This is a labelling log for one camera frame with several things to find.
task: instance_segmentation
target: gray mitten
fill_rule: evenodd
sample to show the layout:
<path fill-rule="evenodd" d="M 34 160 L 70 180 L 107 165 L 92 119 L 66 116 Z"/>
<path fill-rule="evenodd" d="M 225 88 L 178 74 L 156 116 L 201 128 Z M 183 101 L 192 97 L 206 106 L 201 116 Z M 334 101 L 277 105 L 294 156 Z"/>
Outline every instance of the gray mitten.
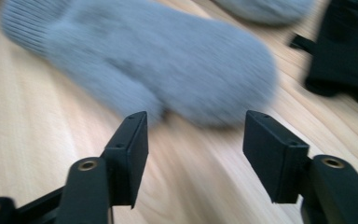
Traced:
<path fill-rule="evenodd" d="M 202 126 L 243 123 L 273 97 L 273 59 L 253 35 L 147 0 L 6 0 L 4 33 L 119 115 L 172 110 Z"/>
<path fill-rule="evenodd" d="M 307 16 L 313 0 L 214 0 L 233 14 L 249 21 L 283 25 Z"/>

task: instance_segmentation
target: black fabric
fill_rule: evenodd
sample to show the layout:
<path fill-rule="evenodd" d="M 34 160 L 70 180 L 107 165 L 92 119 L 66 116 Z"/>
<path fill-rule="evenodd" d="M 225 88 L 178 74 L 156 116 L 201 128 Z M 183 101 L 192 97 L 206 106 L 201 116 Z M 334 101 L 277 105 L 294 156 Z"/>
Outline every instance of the black fabric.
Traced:
<path fill-rule="evenodd" d="M 346 92 L 358 102 L 358 1 L 332 0 L 316 43 L 298 35 L 290 47 L 313 55 L 307 90 L 328 97 Z"/>

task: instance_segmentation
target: wood grain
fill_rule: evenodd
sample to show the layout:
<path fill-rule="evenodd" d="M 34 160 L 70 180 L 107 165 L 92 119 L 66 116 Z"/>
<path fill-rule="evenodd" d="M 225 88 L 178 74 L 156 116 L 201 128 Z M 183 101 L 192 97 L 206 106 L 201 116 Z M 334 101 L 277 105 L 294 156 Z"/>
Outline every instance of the wood grain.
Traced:
<path fill-rule="evenodd" d="M 267 27 L 239 20 L 210 0 L 160 0 L 253 32 L 273 52 L 280 88 L 266 111 L 310 144 L 358 171 L 358 104 L 302 88 L 310 56 L 289 49 L 293 33 L 313 37 L 326 1 L 303 21 Z M 64 184 L 70 165 L 99 156 L 121 118 L 48 62 L 0 31 L 0 196 L 21 206 Z M 241 153 L 243 129 L 206 130 L 168 114 L 150 130 L 150 156 L 135 209 L 115 208 L 116 223 L 301 223 L 298 204 L 271 204 Z"/>

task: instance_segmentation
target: wooden surface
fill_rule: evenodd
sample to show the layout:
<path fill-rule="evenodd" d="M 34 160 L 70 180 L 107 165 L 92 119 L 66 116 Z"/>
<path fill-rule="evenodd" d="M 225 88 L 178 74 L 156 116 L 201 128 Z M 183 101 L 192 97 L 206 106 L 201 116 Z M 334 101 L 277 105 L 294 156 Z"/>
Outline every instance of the wooden surface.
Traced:
<path fill-rule="evenodd" d="M 161 0 L 258 35 L 280 69 L 274 104 L 264 111 L 310 144 L 358 171 L 358 104 L 323 98 L 301 86 L 306 53 L 289 49 L 292 33 L 308 37 L 325 1 L 285 27 L 239 21 L 210 0 Z M 0 196 L 24 205 L 64 184 L 70 165 L 99 156 L 121 118 L 91 99 L 48 62 L 0 32 Z M 241 153 L 243 129 L 201 130 L 169 114 L 149 132 L 150 155 L 135 209 L 115 208 L 116 223 L 301 223 L 298 204 L 271 204 Z"/>

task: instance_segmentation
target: gray fabric object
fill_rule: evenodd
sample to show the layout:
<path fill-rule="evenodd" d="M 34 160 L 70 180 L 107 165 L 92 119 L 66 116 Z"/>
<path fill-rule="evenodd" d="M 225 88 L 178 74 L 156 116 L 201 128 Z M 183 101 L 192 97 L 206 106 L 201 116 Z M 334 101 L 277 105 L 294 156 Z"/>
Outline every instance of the gray fabric object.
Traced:
<path fill-rule="evenodd" d="M 214 0 L 238 17 L 269 25 L 300 21 L 313 6 L 313 0 Z"/>
<path fill-rule="evenodd" d="M 4 33 L 122 117 L 171 110 L 200 126 L 242 124 L 277 86 L 253 35 L 146 0 L 8 0 Z"/>

